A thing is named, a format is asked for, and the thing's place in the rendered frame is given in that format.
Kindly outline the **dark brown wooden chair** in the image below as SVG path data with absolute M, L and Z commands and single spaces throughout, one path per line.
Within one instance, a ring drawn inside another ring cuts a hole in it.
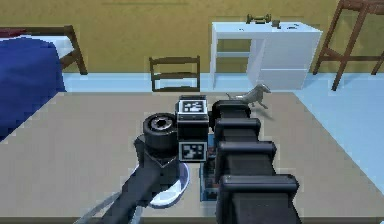
M 167 72 L 155 73 L 155 66 L 161 64 L 195 64 L 195 72 Z M 149 58 L 149 70 L 151 76 L 151 87 L 153 92 L 199 92 L 200 91 L 200 56 L 196 57 L 162 57 Z M 161 80 L 181 80 L 184 78 L 195 78 L 196 86 L 171 86 L 171 87 L 156 87 L 156 82 Z

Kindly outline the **white desk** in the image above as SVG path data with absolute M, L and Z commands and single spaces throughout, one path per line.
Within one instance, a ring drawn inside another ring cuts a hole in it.
M 298 30 L 287 30 L 298 24 Z M 210 56 L 212 88 L 216 87 L 218 58 L 246 58 L 249 82 L 266 84 L 272 90 L 299 90 L 309 72 L 322 31 L 302 22 L 247 24 L 246 22 L 213 22 Z M 220 40 L 249 40 L 243 52 L 219 51 Z

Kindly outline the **grey horse statue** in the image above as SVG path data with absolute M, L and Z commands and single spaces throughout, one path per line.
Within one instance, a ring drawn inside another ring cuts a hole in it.
M 267 109 L 267 106 L 263 103 L 263 96 L 265 93 L 270 93 L 270 88 L 265 84 L 257 84 L 252 90 L 243 94 L 243 95 L 234 95 L 231 96 L 227 93 L 227 96 L 230 100 L 242 100 L 247 104 L 251 104 L 255 106 L 255 102 L 257 102 L 264 109 Z

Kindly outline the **dark red pillow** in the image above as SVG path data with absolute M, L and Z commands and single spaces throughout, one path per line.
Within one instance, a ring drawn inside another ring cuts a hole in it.
M 25 29 L 20 28 L 0 28 L 0 38 L 13 38 L 26 33 Z

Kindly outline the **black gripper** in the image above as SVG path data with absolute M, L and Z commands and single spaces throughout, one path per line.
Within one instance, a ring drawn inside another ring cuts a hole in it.
M 107 197 L 73 224 L 87 224 L 108 205 L 109 224 L 128 224 L 138 206 L 146 207 L 163 190 L 170 188 L 180 174 L 177 159 L 178 142 L 176 117 L 156 113 L 143 122 L 143 134 L 134 141 L 139 166 L 116 192 Z

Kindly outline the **bed with blue blanket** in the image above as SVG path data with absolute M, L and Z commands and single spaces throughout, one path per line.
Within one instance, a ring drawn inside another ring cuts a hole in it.
M 65 90 L 62 72 L 75 63 L 88 73 L 74 28 L 20 28 L 26 33 L 0 38 L 0 142 L 57 93 Z

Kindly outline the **olive dumbbell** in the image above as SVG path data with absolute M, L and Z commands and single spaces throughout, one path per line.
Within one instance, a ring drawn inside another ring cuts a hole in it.
M 246 23 L 251 24 L 254 22 L 255 24 L 266 24 L 269 23 L 272 20 L 272 16 L 270 14 L 266 14 L 264 16 L 252 16 L 251 14 L 248 14 L 246 17 Z

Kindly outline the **white bowl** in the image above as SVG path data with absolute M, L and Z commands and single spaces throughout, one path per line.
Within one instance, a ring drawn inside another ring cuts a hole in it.
M 189 184 L 189 168 L 178 161 L 161 166 L 145 161 L 122 187 L 119 202 L 125 211 L 137 206 L 164 209 L 173 206 Z

